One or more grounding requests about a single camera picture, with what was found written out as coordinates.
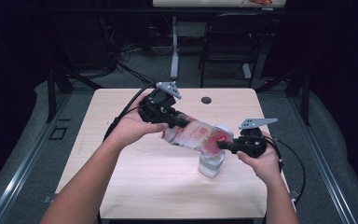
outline table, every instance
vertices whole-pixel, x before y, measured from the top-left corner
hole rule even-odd
[[[286,0],[272,0],[272,3],[267,6],[261,6],[259,4],[250,2],[249,0],[153,0],[153,7],[262,7],[264,9],[273,9],[274,7],[284,7]],[[178,28],[181,27],[180,23],[177,22],[176,17],[172,18],[172,64],[171,64],[171,79],[177,79],[178,67],[179,67],[179,53],[178,53],[178,42],[177,37],[180,35]],[[188,24],[182,25],[182,30],[188,27]],[[190,24],[190,30],[194,32],[194,27],[201,29],[196,32],[195,35],[187,36],[203,36],[205,24],[202,22],[196,25]],[[245,64],[242,67],[244,77],[251,77],[249,65]]]
[[[138,90],[100,89],[94,93],[62,178],[65,184],[103,141],[103,136]],[[223,124],[235,137],[246,118],[264,118],[252,89],[181,89],[173,107],[204,122]],[[205,105],[201,98],[212,102]],[[268,132],[268,127],[261,127]],[[251,167],[229,151],[220,174],[198,171],[200,153],[171,146],[160,133],[144,136],[121,153],[101,206],[102,218],[177,219],[263,217],[267,190]]]

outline person's right hand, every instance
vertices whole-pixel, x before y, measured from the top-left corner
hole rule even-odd
[[[269,134],[264,132],[263,135],[270,137]],[[267,144],[266,152],[258,158],[252,158],[241,151],[238,151],[237,155],[241,161],[250,165],[254,169],[255,174],[263,180],[267,186],[273,184],[275,180],[281,178],[278,155],[270,144]]]

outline person's left hand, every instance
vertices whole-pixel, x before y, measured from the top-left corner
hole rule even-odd
[[[147,93],[141,94],[133,104],[130,106],[130,113],[125,115],[116,128],[109,134],[106,140],[115,141],[122,147],[130,145],[147,133],[158,133],[168,128],[167,123],[147,123],[144,122],[138,114],[138,109],[141,101],[146,97]]]

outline chair backrest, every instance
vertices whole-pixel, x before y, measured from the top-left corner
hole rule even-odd
[[[271,26],[271,19],[263,15],[223,13],[212,17],[205,32],[227,34],[265,34]]]

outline black chair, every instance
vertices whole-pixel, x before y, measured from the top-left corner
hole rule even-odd
[[[205,62],[252,64],[248,87],[252,86],[258,55],[271,20],[263,15],[223,13],[206,24],[200,56],[200,86],[203,87]]]

